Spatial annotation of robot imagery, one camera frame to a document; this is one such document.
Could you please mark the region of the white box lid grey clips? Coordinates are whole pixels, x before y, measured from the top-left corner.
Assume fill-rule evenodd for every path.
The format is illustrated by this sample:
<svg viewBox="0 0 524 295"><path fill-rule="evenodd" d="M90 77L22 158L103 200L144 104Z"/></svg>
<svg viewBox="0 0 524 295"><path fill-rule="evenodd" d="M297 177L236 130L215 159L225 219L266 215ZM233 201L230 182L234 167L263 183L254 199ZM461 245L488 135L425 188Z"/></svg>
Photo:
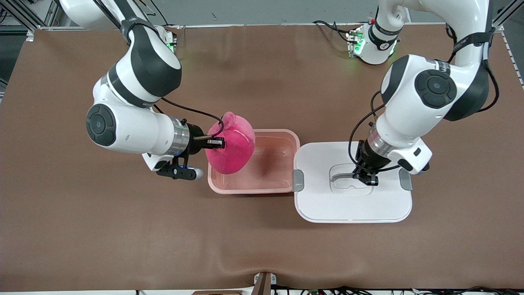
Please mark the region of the white box lid grey clips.
<svg viewBox="0 0 524 295"><path fill-rule="evenodd" d="M412 209L411 175L402 168L381 172L378 186L352 178L357 142L305 144L294 156L294 206L316 223L391 223Z"/></svg>

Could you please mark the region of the translucent pink storage box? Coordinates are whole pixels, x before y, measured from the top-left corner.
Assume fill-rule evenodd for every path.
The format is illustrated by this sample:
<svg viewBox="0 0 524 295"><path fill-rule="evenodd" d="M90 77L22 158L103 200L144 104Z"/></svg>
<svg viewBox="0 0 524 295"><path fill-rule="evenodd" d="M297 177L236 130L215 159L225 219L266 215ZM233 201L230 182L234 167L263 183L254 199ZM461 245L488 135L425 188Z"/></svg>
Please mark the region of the translucent pink storage box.
<svg viewBox="0 0 524 295"><path fill-rule="evenodd" d="M279 194L293 191L294 156L300 148L289 129L255 129L255 150L238 172L224 175L208 167L208 185L223 195Z"/></svg>

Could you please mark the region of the metal mat clamp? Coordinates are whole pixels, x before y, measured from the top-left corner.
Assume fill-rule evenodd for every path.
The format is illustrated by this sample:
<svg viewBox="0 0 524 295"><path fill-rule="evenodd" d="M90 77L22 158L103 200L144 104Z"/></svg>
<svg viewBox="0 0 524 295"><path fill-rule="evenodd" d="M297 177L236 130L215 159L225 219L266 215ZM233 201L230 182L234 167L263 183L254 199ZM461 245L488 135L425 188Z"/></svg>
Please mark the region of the metal mat clamp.
<svg viewBox="0 0 524 295"><path fill-rule="evenodd" d="M254 276L254 288L251 295L275 295L273 286L277 284L276 275L270 272L259 272Z"/></svg>

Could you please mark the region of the pink plush toy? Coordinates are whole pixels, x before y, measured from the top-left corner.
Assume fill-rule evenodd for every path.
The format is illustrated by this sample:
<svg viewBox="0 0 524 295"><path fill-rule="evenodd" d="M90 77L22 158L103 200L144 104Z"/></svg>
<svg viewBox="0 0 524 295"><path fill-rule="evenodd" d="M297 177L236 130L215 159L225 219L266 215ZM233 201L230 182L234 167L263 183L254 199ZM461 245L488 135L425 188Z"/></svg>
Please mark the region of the pink plush toy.
<svg viewBox="0 0 524 295"><path fill-rule="evenodd" d="M225 140L223 149L206 149L212 168L229 175L241 170L250 160L256 145L256 135L251 124L242 116L226 112L221 121L224 128L219 134Z"/></svg>

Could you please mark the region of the aluminium frame post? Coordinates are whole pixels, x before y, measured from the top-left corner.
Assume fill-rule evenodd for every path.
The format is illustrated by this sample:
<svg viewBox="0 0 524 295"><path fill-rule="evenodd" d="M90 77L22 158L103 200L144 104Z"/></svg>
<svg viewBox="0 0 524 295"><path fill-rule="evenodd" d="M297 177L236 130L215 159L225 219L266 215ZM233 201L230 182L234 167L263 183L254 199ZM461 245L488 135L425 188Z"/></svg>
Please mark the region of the aluminium frame post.
<svg viewBox="0 0 524 295"><path fill-rule="evenodd" d="M0 36L32 36L59 23L59 0L0 0Z"/></svg>
<svg viewBox="0 0 524 295"><path fill-rule="evenodd" d="M510 0L510 2L499 9L492 21L494 30L504 30L503 24L524 5L524 0Z"/></svg>

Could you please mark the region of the brown table mat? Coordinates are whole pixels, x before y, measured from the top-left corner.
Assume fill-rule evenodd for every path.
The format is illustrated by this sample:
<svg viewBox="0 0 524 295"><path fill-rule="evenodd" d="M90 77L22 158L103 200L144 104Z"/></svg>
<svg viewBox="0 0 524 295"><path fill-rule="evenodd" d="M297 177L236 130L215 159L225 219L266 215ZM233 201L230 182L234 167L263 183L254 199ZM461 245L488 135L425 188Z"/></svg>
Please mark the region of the brown table mat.
<svg viewBox="0 0 524 295"><path fill-rule="evenodd" d="M389 65L348 58L317 26L190 28L168 99L301 144L346 141ZM157 176L92 143L94 83L127 50L119 32L39 31L0 104L0 292L232 289L268 271L294 288L524 289L524 89L501 33L500 100L424 141L409 216L318 224L293 196L219 195L207 176Z"/></svg>

